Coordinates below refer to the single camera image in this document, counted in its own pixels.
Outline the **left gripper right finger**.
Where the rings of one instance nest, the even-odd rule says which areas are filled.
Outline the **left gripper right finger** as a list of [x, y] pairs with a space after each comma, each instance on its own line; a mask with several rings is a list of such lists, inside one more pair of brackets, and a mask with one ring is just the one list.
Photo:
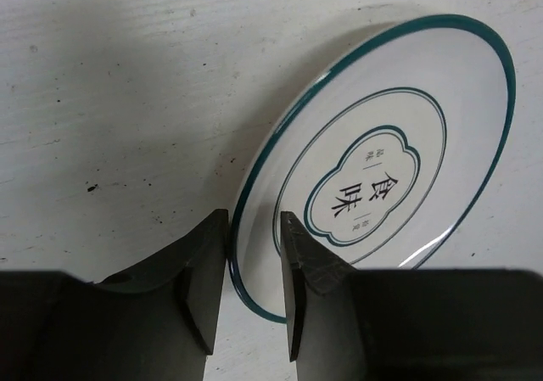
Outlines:
[[350, 320], [352, 267], [316, 241], [292, 211], [280, 215], [281, 267], [290, 361], [321, 357]]

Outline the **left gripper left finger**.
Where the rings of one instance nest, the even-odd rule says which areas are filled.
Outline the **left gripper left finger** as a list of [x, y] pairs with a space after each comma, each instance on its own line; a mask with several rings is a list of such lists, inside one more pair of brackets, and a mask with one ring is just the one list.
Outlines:
[[211, 354], [216, 340], [228, 229], [228, 211], [213, 210], [185, 236], [106, 277], [98, 287], [133, 295], [168, 288], [197, 346]]

